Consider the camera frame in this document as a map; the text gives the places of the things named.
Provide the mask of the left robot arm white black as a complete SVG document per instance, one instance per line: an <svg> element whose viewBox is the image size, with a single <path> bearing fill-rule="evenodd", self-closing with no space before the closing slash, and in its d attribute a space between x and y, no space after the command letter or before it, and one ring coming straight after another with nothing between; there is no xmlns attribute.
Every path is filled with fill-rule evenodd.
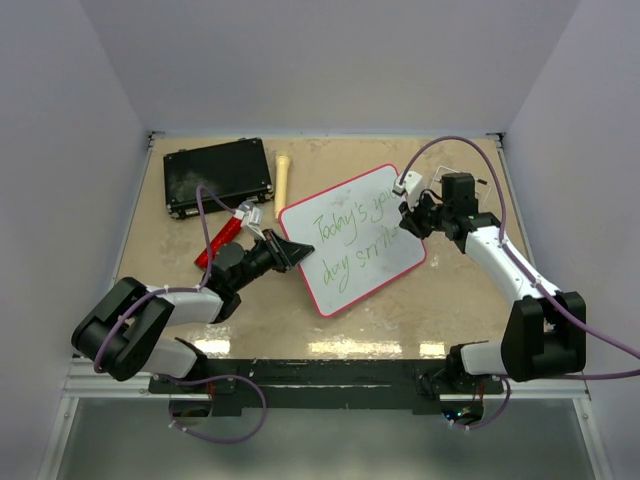
<svg viewBox="0 0 640 480"><path fill-rule="evenodd" d="M96 372L117 381L147 372L196 392L207 380L199 362L204 354L184 339L165 338L165 329L227 320L241 304L241 289L269 271L289 272L314 251L265 229L249 250L236 242L221 246L202 285L152 287L124 277L76 327L71 345L93 361Z"/></svg>

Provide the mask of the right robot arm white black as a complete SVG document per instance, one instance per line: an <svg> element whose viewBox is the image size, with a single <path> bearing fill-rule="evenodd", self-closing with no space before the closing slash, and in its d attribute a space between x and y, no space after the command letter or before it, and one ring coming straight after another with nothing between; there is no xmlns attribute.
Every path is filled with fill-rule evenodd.
<svg viewBox="0 0 640 480"><path fill-rule="evenodd" d="M392 187L402 198L400 226L424 240L442 232L471 258L503 293L511 312L499 342L455 345L445 361L448 386L469 392L481 376L507 376L517 382L572 374L586 365L586 304L576 292L563 293L538 276L515 249L501 223L480 212L475 179L447 173L441 191L425 188L410 172Z"/></svg>

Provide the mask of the pink framed whiteboard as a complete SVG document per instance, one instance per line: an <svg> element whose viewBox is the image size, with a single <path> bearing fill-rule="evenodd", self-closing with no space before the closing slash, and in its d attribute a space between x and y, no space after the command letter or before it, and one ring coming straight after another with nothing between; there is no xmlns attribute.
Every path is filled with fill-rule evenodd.
<svg viewBox="0 0 640 480"><path fill-rule="evenodd" d="M314 247L300 270L318 313L331 317L424 263L421 240L401 229L392 192L398 169L384 164L283 208L286 238Z"/></svg>

